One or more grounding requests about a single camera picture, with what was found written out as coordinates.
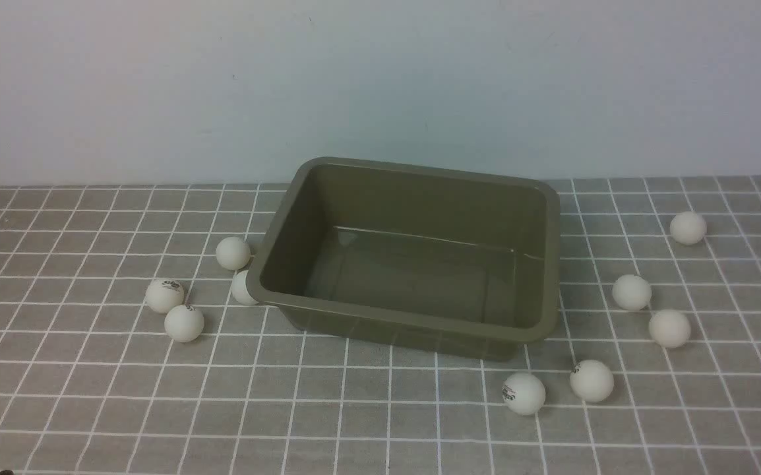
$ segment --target table surface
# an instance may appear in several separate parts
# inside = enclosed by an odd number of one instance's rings
[[[760,473],[761,177],[549,183],[559,327],[501,364],[303,334],[231,300],[216,243],[256,247],[285,185],[0,189],[0,469]],[[665,237],[684,210],[706,217],[703,243]],[[652,309],[687,313],[690,342],[664,351],[649,313],[616,309],[627,273]],[[194,342],[143,307],[155,276],[205,313]],[[568,387],[586,358],[615,372],[604,403]],[[501,402],[527,369],[547,387],[536,417]]]

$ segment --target white wall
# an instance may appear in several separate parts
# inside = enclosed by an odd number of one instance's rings
[[[0,184],[761,174],[755,0],[0,1]]]

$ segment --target ping pong ball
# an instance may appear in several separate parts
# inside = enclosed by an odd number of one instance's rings
[[[504,381],[504,404],[523,416],[535,414],[544,404],[544,385],[531,373],[513,373]]]
[[[224,238],[217,244],[217,262],[228,270],[242,269],[251,258],[249,244],[239,237]]]
[[[243,305],[256,305],[257,300],[255,300],[254,297],[251,297],[249,289],[245,287],[245,277],[248,276],[248,273],[249,271],[243,270],[237,272],[236,276],[233,277],[231,282],[231,295],[233,295],[233,298],[235,298],[236,301],[239,301],[239,303],[242,303]]]
[[[585,402],[601,402],[612,394],[615,377],[605,364],[595,359],[580,361],[568,377],[571,391]]]
[[[679,213],[671,220],[671,236],[680,244],[691,246],[700,243],[706,235],[706,220],[692,211]]]
[[[678,348],[691,336],[688,318],[676,310],[660,310],[647,325],[650,337],[664,348]]]
[[[167,313],[184,301],[184,286],[178,280],[153,280],[146,288],[146,305],[157,313]]]
[[[190,305],[179,305],[167,313],[164,318],[164,330],[176,342],[187,343],[196,340],[205,328],[205,316],[202,310]]]
[[[612,298],[621,309],[636,312],[643,309],[650,303],[651,297],[650,284],[647,280],[639,276],[618,277],[615,285],[612,286]]]

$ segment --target olive green bin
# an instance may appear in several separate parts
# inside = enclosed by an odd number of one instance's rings
[[[555,327],[558,273],[559,198],[545,183],[317,158],[246,285],[301,330],[506,360]]]

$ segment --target bin bottom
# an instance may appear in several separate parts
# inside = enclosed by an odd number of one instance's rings
[[[513,249],[331,228],[305,295],[513,327]]]

